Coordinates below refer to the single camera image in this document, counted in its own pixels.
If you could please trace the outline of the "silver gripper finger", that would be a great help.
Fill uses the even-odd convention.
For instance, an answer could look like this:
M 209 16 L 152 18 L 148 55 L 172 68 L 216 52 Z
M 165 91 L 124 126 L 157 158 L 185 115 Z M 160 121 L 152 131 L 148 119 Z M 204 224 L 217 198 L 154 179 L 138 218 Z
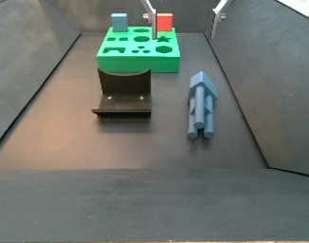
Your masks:
M 142 18 L 148 20 L 152 26 L 152 39 L 157 39 L 157 11 L 153 9 L 149 0 L 141 0 L 142 7 L 145 9 L 145 14 Z
M 216 36 L 216 31 L 218 27 L 218 23 L 225 19 L 225 10 L 233 0 L 220 0 L 217 6 L 213 8 L 213 25 L 210 29 L 210 38 L 214 38 Z

